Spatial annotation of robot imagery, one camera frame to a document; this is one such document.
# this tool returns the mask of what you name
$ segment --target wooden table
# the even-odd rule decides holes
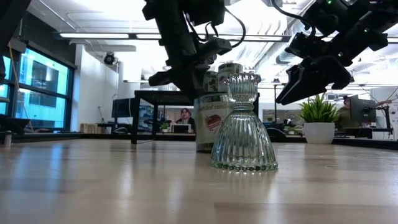
[[[398,154],[274,144],[279,170],[213,169],[193,142],[0,149],[1,223],[397,223]]]

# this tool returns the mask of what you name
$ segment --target clear glass candle holder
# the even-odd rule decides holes
[[[210,165],[236,171],[274,170],[274,149],[261,120],[253,112],[259,75],[230,74],[226,79],[232,112],[220,127]]]

